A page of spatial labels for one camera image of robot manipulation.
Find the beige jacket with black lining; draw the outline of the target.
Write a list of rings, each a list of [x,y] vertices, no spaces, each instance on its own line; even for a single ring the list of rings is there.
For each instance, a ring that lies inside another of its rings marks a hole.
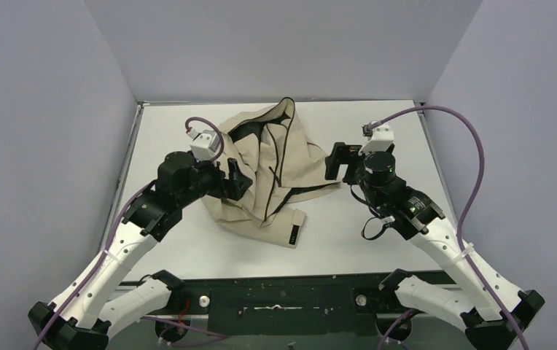
[[[250,239],[295,248],[306,213],[291,203],[339,189],[325,178],[327,153],[307,135],[296,103],[241,112],[219,125],[225,140],[222,160],[233,158],[252,185],[239,200],[206,196],[203,205],[221,227]]]

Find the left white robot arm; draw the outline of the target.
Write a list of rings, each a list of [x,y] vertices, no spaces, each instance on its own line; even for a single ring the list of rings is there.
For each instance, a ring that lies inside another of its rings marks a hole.
[[[38,302],[28,318],[37,343],[51,349],[105,349],[109,340],[151,311],[176,311],[185,300],[184,283],[158,271],[140,287],[112,299],[136,263],[178,222],[183,210],[210,195],[240,200],[252,185],[236,159],[219,163],[196,160],[191,152],[172,152],[157,168],[157,178],[124,205],[105,247],[62,293]]]

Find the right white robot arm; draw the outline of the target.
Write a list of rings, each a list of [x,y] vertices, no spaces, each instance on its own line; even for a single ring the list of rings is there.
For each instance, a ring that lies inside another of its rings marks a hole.
[[[395,163],[391,150],[365,154],[359,145],[337,142],[325,159],[325,177],[336,179],[345,165],[343,183],[360,188],[363,195],[356,200],[381,223],[373,238],[395,230],[431,257],[461,291],[451,292],[397,269],[379,284],[381,305],[389,311],[405,307],[435,316],[463,331],[476,349],[509,349],[544,306],[544,298],[495,271],[472,244],[457,236],[428,195],[396,175]]]

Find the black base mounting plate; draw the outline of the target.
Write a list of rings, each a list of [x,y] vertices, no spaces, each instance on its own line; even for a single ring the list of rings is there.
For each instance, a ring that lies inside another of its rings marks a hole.
[[[208,322],[223,335],[374,336],[405,311],[379,290],[387,273],[189,279],[156,312]]]

